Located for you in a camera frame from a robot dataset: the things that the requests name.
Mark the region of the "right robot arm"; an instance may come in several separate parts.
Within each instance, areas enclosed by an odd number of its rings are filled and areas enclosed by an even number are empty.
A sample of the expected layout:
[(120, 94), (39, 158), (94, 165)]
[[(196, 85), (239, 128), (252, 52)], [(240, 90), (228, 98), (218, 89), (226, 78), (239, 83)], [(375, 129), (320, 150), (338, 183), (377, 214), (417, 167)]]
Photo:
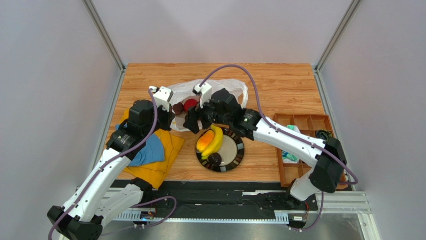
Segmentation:
[(259, 111), (243, 108), (226, 89), (213, 93), (197, 86), (193, 93), (200, 101), (189, 109), (183, 125), (186, 129), (197, 134), (212, 124), (225, 125), (240, 138), (269, 144), (298, 157), (311, 169), (290, 184), (289, 194), (297, 201), (319, 192), (336, 192), (347, 164), (338, 139), (314, 138), (282, 126)]

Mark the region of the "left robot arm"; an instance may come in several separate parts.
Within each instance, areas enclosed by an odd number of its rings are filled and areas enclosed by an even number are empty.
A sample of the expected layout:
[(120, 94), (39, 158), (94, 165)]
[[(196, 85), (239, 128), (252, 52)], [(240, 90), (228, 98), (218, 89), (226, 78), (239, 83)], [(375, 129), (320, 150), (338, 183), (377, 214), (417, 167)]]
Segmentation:
[(171, 108), (160, 99), (133, 104), (82, 186), (48, 211), (52, 232), (70, 240), (97, 240), (114, 218), (150, 200), (179, 152), (170, 135)]

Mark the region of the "red apple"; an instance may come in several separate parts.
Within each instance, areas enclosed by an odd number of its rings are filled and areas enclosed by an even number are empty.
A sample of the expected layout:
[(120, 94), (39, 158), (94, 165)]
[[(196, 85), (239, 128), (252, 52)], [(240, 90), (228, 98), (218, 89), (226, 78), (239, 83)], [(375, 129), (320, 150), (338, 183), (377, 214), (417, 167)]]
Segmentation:
[(196, 99), (188, 99), (183, 104), (183, 109), (186, 113), (189, 112), (189, 110), (193, 107), (196, 107), (198, 105), (199, 101)]

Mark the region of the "white plastic bag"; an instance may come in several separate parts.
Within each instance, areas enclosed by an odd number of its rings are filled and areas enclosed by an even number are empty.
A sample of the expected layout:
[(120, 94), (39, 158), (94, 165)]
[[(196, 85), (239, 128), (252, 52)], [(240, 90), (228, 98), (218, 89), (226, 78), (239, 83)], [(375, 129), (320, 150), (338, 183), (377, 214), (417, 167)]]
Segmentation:
[[(200, 97), (196, 96), (193, 93), (193, 88), (200, 84), (203, 80), (197, 79), (188, 82), (178, 83), (169, 86), (168, 88), (172, 90), (173, 96), (170, 100), (170, 104), (173, 107), (178, 103), (184, 104), (189, 99), (200, 100)], [(249, 100), (249, 93), (247, 85), (237, 79), (222, 79), (222, 80), (208, 80), (207, 84), (212, 86), (212, 92), (218, 92), (219, 90), (226, 89), (230, 94), (234, 95), (237, 99), (237, 102), (244, 108), (247, 106)], [(178, 115), (172, 121), (171, 129), (177, 132), (189, 132), (188, 129), (184, 128), (183, 124), (185, 122), (186, 113)]]

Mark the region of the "dark eggplant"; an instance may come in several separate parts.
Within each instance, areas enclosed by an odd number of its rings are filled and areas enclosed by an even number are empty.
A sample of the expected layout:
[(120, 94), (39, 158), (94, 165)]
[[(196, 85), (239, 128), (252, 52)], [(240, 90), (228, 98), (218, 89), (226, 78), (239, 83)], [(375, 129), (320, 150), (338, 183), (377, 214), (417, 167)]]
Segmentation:
[(214, 167), (220, 167), (223, 163), (223, 158), (219, 153), (213, 153), (207, 158), (208, 162)]

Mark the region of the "dark purple fruit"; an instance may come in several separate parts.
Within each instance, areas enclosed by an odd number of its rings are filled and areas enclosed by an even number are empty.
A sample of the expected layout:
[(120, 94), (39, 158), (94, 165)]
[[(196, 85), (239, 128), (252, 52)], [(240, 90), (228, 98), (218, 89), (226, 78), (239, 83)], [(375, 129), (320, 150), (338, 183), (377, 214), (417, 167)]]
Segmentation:
[(182, 102), (179, 102), (173, 105), (172, 110), (177, 116), (180, 116), (185, 112), (184, 104)]

